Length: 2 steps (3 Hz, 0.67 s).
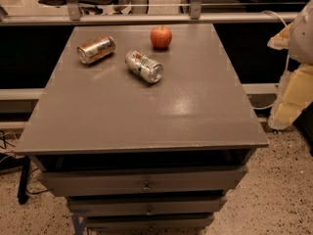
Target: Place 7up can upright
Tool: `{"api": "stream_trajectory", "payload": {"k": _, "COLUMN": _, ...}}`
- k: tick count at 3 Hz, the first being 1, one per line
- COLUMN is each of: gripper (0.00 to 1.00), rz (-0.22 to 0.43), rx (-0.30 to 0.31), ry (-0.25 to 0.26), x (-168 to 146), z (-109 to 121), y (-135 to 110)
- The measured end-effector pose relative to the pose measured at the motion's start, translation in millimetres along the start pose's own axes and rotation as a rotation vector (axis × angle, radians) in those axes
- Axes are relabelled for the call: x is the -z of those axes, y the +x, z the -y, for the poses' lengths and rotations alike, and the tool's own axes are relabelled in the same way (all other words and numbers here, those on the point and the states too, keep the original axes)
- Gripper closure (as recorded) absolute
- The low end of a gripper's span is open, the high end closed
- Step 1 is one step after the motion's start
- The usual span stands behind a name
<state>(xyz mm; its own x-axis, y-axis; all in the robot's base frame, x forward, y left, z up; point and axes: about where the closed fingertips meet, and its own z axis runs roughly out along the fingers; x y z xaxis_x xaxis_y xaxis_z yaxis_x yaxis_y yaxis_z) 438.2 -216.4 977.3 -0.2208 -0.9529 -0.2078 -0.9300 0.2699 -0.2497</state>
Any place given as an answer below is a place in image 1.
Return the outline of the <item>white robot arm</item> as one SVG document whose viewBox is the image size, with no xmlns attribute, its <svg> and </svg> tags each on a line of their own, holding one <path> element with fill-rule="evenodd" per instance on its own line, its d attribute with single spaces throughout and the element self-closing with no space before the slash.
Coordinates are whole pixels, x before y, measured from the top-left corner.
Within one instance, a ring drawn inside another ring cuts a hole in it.
<svg viewBox="0 0 313 235">
<path fill-rule="evenodd" d="M 285 70 L 280 78 L 268 125 L 283 130 L 291 126 L 313 102 L 313 0 L 286 25 L 271 37 L 267 46 L 288 50 L 288 59 L 299 62 L 294 71 Z"/>
</svg>

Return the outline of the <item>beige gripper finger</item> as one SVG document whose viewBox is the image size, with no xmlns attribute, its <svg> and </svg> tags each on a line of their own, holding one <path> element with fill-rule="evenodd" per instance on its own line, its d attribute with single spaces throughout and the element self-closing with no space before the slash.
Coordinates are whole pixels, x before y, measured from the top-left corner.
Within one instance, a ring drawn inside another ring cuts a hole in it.
<svg viewBox="0 0 313 235">
<path fill-rule="evenodd" d="M 267 46 L 276 50 L 288 49 L 290 45 L 291 27 L 292 23 L 289 23 L 280 32 L 271 37 Z"/>
<path fill-rule="evenodd" d="M 313 102 L 313 67 L 301 64 L 297 70 L 285 70 L 281 76 L 268 125 L 284 130 Z"/>
</svg>

